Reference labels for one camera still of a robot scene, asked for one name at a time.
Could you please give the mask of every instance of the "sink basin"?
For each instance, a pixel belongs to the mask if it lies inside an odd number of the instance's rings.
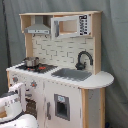
[[[92,75],[91,72],[69,69],[69,68],[62,68],[52,73],[52,76],[54,77],[60,77],[64,79],[74,80],[74,81],[84,81],[91,75]]]

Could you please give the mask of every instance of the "tile backsplash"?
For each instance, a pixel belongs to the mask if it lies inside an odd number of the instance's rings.
[[[62,65],[75,68],[78,54],[87,51],[93,57],[94,39],[85,37],[51,40],[50,35],[34,34],[32,37],[33,56],[40,58],[41,63]],[[92,71],[88,56],[82,55],[81,62],[86,62],[86,70]]]

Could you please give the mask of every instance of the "gray wall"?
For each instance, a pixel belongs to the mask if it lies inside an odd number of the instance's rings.
[[[113,85],[106,88],[106,121],[114,128],[127,128],[128,0],[5,0],[5,4],[13,65],[20,63],[25,57],[19,13],[103,11],[102,70],[115,77]]]
[[[7,92],[7,74],[6,68],[8,67],[5,26],[3,17],[2,0],[0,1],[0,96]]]

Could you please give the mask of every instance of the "countertop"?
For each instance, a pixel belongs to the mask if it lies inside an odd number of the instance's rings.
[[[55,68],[51,71],[48,71],[44,74],[33,73],[33,72],[29,72],[29,71],[15,68],[15,67],[20,66],[22,64],[7,68],[6,71],[15,71],[17,73],[24,73],[24,74],[28,74],[28,75],[32,75],[32,76],[38,76],[44,80],[61,82],[61,83],[66,84],[66,85],[68,84],[70,86],[74,86],[74,87],[78,87],[78,88],[84,88],[84,89],[97,89],[97,88],[107,87],[107,86],[111,85],[114,81],[114,77],[111,74],[104,72],[104,71],[100,71],[96,75],[91,75],[90,77],[88,77],[84,81],[72,81],[72,80],[68,80],[68,79],[53,77],[51,75],[53,72],[55,72],[61,68],[64,68],[61,66],[58,66],[57,68]]]

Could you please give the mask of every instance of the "stovetop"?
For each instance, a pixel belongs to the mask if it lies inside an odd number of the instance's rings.
[[[29,71],[29,72],[36,72],[36,73],[46,73],[54,68],[57,68],[57,66],[53,66],[53,65],[47,65],[47,64],[39,64],[38,66],[35,66],[35,67],[27,67],[26,65],[21,65],[21,66],[18,66],[16,67],[18,69],[21,69],[21,70],[26,70],[26,71]]]

